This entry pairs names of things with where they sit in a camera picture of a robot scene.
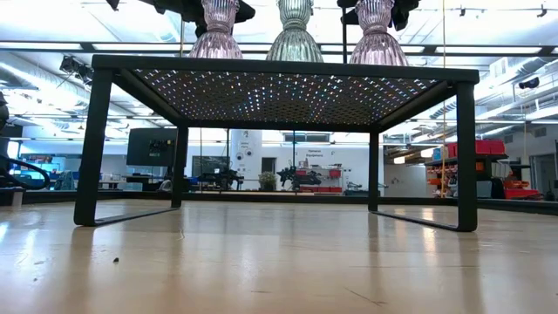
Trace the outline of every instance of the cable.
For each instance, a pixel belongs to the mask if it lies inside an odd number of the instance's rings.
[[[10,173],[8,173],[7,170],[5,170],[3,168],[0,168],[0,175],[2,175],[4,178],[6,178],[7,181],[13,183],[15,186],[22,187],[22,188],[29,189],[29,190],[39,190],[39,189],[46,188],[51,184],[51,178],[49,178],[49,175],[46,173],[46,171],[44,171],[40,167],[33,166],[31,164],[28,164],[27,162],[23,162],[23,161],[20,161],[20,160],[14,160],[12,158],[8,158],[8,157],[3,156],[1,154],[0,154],[0,160],[6,160],[9,163],[19,165],[19,166],[24,166],[24,167],[27,167],[29,169],[35,170],[44,177],[44,181],[43,181],[42,185],[33,186],[33,185],[30,185],[30,184],[23,183],[23,182],[19,181],[18,179],[13,177]]]
[[[444,52],[443,52],[443,62],[444,62],[444,69],[446,68],[446,0],[442,0],[442,40]],[[446,101],[444,100],[444,105],[442,108],[442,112],[444,113],[444,125],[443,125],[443,135],[442,135],[442,148],[440,148],[440,152],[442,154],[442,190],[440,191],[440,197],[445,198],[445,189],[446,189]]]

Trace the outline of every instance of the wooden floor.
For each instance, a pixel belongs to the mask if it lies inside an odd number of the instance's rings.
[[[102,201],[99,215],[166,206]],[[360,205],[206,201],[89,229],[72,210],[0,209],[0,313],[558,312],[558,217],[483,210],[457,234]]]

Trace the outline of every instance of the clear glass vase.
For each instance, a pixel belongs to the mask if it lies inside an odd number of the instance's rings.
[[[269,49],[267,60],[323,62],[314,38],[306,31],[312,0],[277,0],[283,31]]]
[[[201,0],[208,31],[195,42],[191,58],[242,58],[231,31],[238,11],[238,0]]]
[[[401,46],[387,33],[393,0],[360,0],[356,11],[364,31],[350,62],[361,65],[409,65]]]

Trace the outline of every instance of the white pillar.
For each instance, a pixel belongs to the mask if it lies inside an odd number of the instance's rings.
[[[258,189],[262,172],[262,130],[234,129],[230,133],[231,168],[244,176],[242,189]]]

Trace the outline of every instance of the ceiling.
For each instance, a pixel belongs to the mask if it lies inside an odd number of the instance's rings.
[[[275,1],[246,2],[255,8],[256,15],[252,20],[236,24],[234,37],[244,51],[257,51],[244,53],[245,58],[262,59],[265,58],[265,50],[269,48],[269,44],[282,30],[278,9]],[[546,14],[537,17],[542,13],[541,5]],[[511,48],[498,51],[495,46],[557,46],[558,32],[555,30],[558,30],[558,0],[446,0],[445,23],[441,6],[440,0],[422,0],[419,8],[411,13],[407,27],[399,32],[390,29],[390,33],[404,46],[490,45],[493,47],[490,48],[492,51],[497,51],[493,54],[477,53],[477,57],[475,53],[446,58],[410,53],[412,56],[409,57],[410,63],[416,66],[446,66],[480,71],[483,81],[477,86],[475,93],[478,119],[484,119],[485,122],[498,120],[498,123],[479,123],[479,134],[491,133],[504,127],[499,124],[501,120],[512,121],[509,126],[513,126],[518,120],[525,119],[526,115],[527,118],[534,119],[554,118],[555,115],[551,113],[554,113],[552,107],[556,105],[555,96],[558,92],[554,89],[558,86],[556,62],[553,63],[552,58],[503,58]],[[3,60],[8,59],[17,65],[4,67],[5,72],[10,70],[8,74],[14,76],[18,71],[31,71],[32,75],[51,81],[50,85],[41,85],[38,90],[37,84],[19,86],[17,89],[12,86],[8,89],[7,83],[4,82],[2,86],[0,75],[0,88],[3,88],[12,104],[12,115],[23,115],[12,122],[26,126],[65,127],[63,132],[58,132],[59,136],[83,136],[82,116],[86,114],[89,92],[78,78],[68,77],[61,72],[60,64],[64,56],[73,56],[79,62],[89,65],[92,53],[79,52],[80,49],[48,51],[44,48],[44,43],[135,43],[136,46],[150,43],[168,46],[180,42],[178,14],[167,11],[161,15],[152,6],[136,0],[121,0],[118,11],[113,11],[106,0],[0,0],[0,7],[3,13],[3,18],[0,19],[0,71]],[[323,51],[324,45],[342,43],[342,27],[340,22],[336,23],[340,15],[341,11],[336,7],[335,1],[314,0],[314,15],[310,19],[308,32],[322,45]],[[195,41],[194,28],[193,24],[186,24],[186,43]],[[348,43],[355,44],[361,37],[362,30],[359,27],[348,27]],[[19,48],[6,49],[9,48],[7,43],[15,41],[20,43]],[[339,51],[340,46],[333,46],[332,49]],[[150,51],[149,55],[157,55],[155,52],[157,51]],[[175,53],[166,51],[161,54],[169,56]],[[324,55],[324,60],[342,63],[343,57],[335,52]],[[516,73],[515,70],[522,66],[528,67],[529,71]],[[507,75],[496,77],[497,69],[506,69]],[[532,90],[520,90],[517,87],[517,82],[535,76],[541,80],[539,87]],[[65,96],[68,97],[59,97],[60,92],[66,92]],[[122,119],[110,121],[108,129],[111,131],[107,132],[109,137],[125,138],[127,130],[132,127],[170,126],[163,119],[145,118],[153,112],[116,85],[112,87],[111,102],[111,114]],[[396,144],[435,143],[440,140],[438,135],[443,131],[443,125],[438,120],[443,118],[440,114],[442,106],[420,114],[416,117],[418,120],[388,131],[385,141]],[[446,106],[452,108],[452,101],[446,102]],[[48,116],[33,117],[39,114]],[[455,111],[448,110],[446,117],[455,119]],[[446,137],[454,140],[451,123],[446,126],[446,131]],[[510,131],[513,131],[512,127],[502,130]],[[497,134],[500,133],[493,132],[486,136]]]

